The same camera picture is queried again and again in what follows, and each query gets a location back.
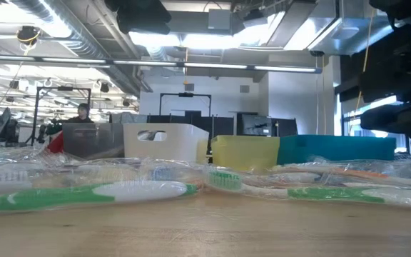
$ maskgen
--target green toothbrush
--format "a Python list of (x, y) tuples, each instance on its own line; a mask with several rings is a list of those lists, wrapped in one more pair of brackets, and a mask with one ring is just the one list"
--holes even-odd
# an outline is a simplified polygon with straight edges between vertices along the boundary
[(197, 192), (195, 184), (175, 181), (119, 181), (70, 188), (33, 188), (0, 195), (0, 211), (34, 211), (81, 203), (131, 203)]
[(208, 172), (206, 183), (218, 190), (266, 198), (343, 200), (411, 206), (411, 190), (398, 188), (258, 188), (244, 184), (237, 174), (217, 170)]

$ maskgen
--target yellow plastic bin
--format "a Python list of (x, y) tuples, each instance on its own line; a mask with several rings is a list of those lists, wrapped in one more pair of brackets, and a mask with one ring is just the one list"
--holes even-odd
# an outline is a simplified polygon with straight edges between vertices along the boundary
[(236, 171), (263, 171), (277, 164), (280, 138), (216, 136), (212, 139), (213, 164)]

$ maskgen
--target man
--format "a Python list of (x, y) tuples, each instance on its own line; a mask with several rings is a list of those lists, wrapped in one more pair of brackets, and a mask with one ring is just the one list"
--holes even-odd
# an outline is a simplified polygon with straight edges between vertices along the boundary
[(88, 104), (79, 104), (77, 108), (77, 117), (70, 118), (69, 123), (93, 123), (93, 121), (88, 117), (90, 107)]

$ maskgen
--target teal container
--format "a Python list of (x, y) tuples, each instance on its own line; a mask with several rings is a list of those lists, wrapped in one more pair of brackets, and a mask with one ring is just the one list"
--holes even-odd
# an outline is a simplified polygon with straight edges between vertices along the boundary
[(298, 135), (280, 138), (277, 164), (305, 163), (321, 156), (329, 161), (394, 160), (395, 138)]

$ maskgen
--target wooden table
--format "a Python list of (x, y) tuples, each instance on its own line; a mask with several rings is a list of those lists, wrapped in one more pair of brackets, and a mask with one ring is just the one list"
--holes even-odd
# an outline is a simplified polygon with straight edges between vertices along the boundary
[(411, 210), (207, 193), (2, 215), (0, 256), (411, 256)]

